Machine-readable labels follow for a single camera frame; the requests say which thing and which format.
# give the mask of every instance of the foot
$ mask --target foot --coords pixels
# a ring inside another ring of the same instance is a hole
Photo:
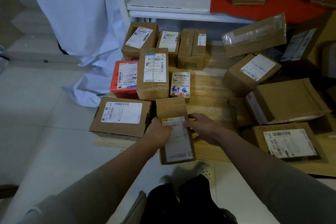
[[[159,185],[164,185],[166,183],[171,183],[169,175],[165,175],[159,180]]]
[[[208,179],[209,184],[211,184],[212,179],[213,179],[213,171],[206,163],[203,163],[199,167],[199,169],[197,170],[197,176],[198,175],[203,175],[205,178]]]

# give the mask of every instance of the wooden board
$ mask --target wooden board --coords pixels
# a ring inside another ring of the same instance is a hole
[[[226,128],[235,130],[227,104],[228,98],[234,96],[234,94],[225,88],[221,81],[226,70],[242,58],[240,56],[227,59],[224,55],[223,46],[210,45],[206,56],[206,67],[202,71],[169,68],[170,72],[188,71],[191,73],[191,97],[187,104],[188,113],[204,113]],[[303,163],[293,166],[306,173],[336,177],[336,138],[318,136],[317,140],[327,155],[329,163]],[[118,149],[126,149],[135,142],[136,139],[127,136],[122,140],[94,137],[95,145]],[[197,159],[230,162],[220,147],[209,145],[204,141],[195,142],[195,152]]]

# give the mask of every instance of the black pants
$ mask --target black pants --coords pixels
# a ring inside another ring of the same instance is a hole
[[[183,184],[178,192],[180,202],[171,183],[149,192],[140,223],[231,223],[212,200],[209,182],[203,175]]]

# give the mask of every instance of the person's left hand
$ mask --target person's left hand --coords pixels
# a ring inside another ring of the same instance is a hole
[[[165,146],[172,131],[171,126],[163,126],[158,118],[154,118],[146,130],[143,139],[155,150]]]

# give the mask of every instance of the person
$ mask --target person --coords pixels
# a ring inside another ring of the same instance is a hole
[[[189,117],[195,120],[185,121],[183,126],[198,134],[195,140],[220,146],[280,223],[336,223],[336,191],[204,114]],[[28,211],[20,224],[106,223],[145,163],[167,143],[171,130],[154,118],[142,139],[58,195],[47,197]],[[203,165],[198,174],[179,188],[180,202],[165,179],[147,199],[140,192],[123,223],[235,223],[233,216],[211,199],[212,171]]]

